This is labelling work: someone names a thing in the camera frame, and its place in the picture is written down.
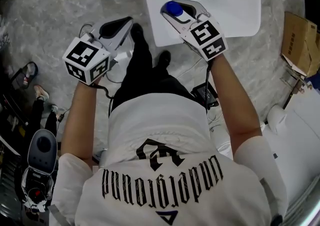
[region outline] black pants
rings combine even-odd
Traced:
[[[25,169],[28,167],[28,152],[29,146],[34,136],[35,132],[38,131],[41,127],[40,121],[42,117],[42,112],[44,110],[44,102],[41,99],[35,100],[32,106],[31,117],[29,120],[29,125],[26,128],[26,134],[24,135],[23,143],[22,143],[22,152],[21,152],[21,164],[14,170],[14,185],[15,185],[15,193],[18,196],[19,200],[23,200],[25,198],[25,194],[21,188],[21,180],[22,175]],[[52,132],[54,136],[57,136],[57,116],[55,112],[51,112],[49,117],[46,120],[45,128]],[[57,178],[57,169],[58,169],[58,161],[55,165],[55,171],[52,173],[52,178],[54,182]]]
[[[145,40],[141,40],[134,44],[126,76],[114,96],[112,110],[125,101],[148,93],[173,93],[196,101],[165,68],[152,67],[149,46]]]

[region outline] brown cardboard box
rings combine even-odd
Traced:
[[[281,54],[292,69],[307,77],[314,75],[320,67],[319,48],[317,26],[307,19],[285,12]]]

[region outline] cable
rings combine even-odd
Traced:
[[[42,190],[41,189],[39,189],[39,188],[31,188],[29,191],[28,191],[28,193],[26,194],[27,195],[27,201],[28,201],[28,203],[29,203],[29,205],[30,205],[30,209],[31,209],[31,204],[30,204],[30,201],[29,201],[29,193],[30,193],[30,191],[31,190],[33,190],[33,189],[38,189],[38,190],[40,190],[41,191],[41,193],[42,193],[42,195],[43,195],[43,197],[44,197],[44,199],[45,199],[45,201],[47,202],[47,198],[46,198],[46,196],[44,195],[44,193],[42,192]]]
[[[109,80],[109,82],[112,82],[114,84],[121,84],[122,83],[122,82],[115,82],[115,81],[110,80],[108,75],[107,75],[107,72],[105,73],[105,77]]]
[[[214,120],[212,120],[212,119],[209,118],[209,114],[207,114],[206,117],[207,117],[207,119],[210,121],[209,124],[211,124],[211,123],[214,123],[214,122],[215,122],[215,120],[216,120],[216,118],[217,118],[217,115],[214,115]]]
[[[222,117],[222,115],[223,115],[223,113],[221,112],[221,114],[220,114],[218,117],[215,116],[215,118],[214,118],[213,121],[212,121],[211,119],[209,119],[209,118],[208,118],[208,119],[211,121],[211,123],[215,123],[215,122],[218,122],[218,121],[219,121],[219,119],[220,119],[220,117]],[[216,125],[210,127],[210,128],[209,128],[209,129],[210,129],[210,132],[212,132],[213,129],[214,129],[216,126],[218,126],[218,125],[221,125],[221,124],[216,124]]]
[[[206,70],[206,76],[205,76],[205,91],[204,91],[204,104],[205,104],[205,113],[208,114],[208,85],[209,85],[209,74],[210,74],[210,67],[208,65],[208,68]]]
[[[80,28],[79,38],[81,38],[81,32],[82,32],[82,29],[83,29],[85,26],[90,26],[90,27],[92,27],[92,25],[89,24],[89,23],[83,24],[83,26]]]
[[[176,77],[176,78],[178,79],[179,77],[183,76],[185,73],[189,72],[189,71],[190,71],[191,69],[193,69],[201,60],[202,60],[202,58],[199,59],[191,68],[189,68],[187,71],[183,72],[181,75],[179,75],[179,76]]]
[[[109,91],[108,91],[108,89],[107,89],[105,86],[101,86],[101,85],[98,85],[98,84],[95,84],[95,83],[93,83],[93,84],[91,84],[91,85],[89,85],[89,86],[92,87],[92,88],[104,90],[105,95],[107,96],[107,98],[113,99],[113,97],[111,97],[111,96],[109,95]]]
[[[68,112],[68,111],[70,110],[70,108],[71,108],[71,107],[69,107],[67,110],[65,110],[65,111],[59,116],[59,118],[58,118],[59,124],[58,124],[58,127],[56,128],[57,132],[58,132],[58,130],[59,130],[60,123],[62,122],[62,120],[63,120],[64,117],[65,117],[66,112]]]
[[[107,51],[107,49],[105,48],[104,44],[102,42],[100,42],[98,39],[94,39],[93,41],[97,42],[97,43],[100,43],[101,44],[100,48],[104,48]]]
[[[133,45],[132,45],[132,41],[131,41],[130,36],[129,36],[129,41],[130,41],[130,50],[131,50],[131,51],[132,51],[132,53],[133,53],[134,47],[133,47]]]
[[[108,117],[110,117],[110,114],[111,114],[111,104],[113,103],[113,98],[110,99],[110,102],[109,102],[109,111],[108,111]]]

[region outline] gray floor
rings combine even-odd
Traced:
[[[11,40],[7,61],[15,70],[28,61],[36,62],[39,75],[34,82],[41,84],[50,93],[50,101],[62,108],[71,105],[77,84],[67,75],[62,55],[84,23],[108,16],[131,15],[142,24],[153,58],[162,50],[154,44],[145,0],[6,0],[2,10]],[[279,56],[284,11],[304,16],[304,0],[261,0],[259,32],[253,37],[227,39],[229,50],[225,55],[252,99],[261,121],[265,120],[274,104],[284,102],[290,91],[280,80],[285,67]],[[175,77],[199,60],[185,45],[169,46],[167,49],[172,52],[168,71]],[[200,61],[178,79],[191,90],[204,82],[205,68],[205,62]],[[119,84],[112,84],[107,79],[103,79],[102,83],[111,94],[119,87]],[[28,90],[25,95],[32,103],[33,91]],[[108,104],[103,92],[98,92],[95,151],[108,144]],[[209,117],[217,117],[211,126],[223,123],[220,114],[219,108],[210,110]],[[59,127],[58,139],[61,138],[64,123],[65,120]]]

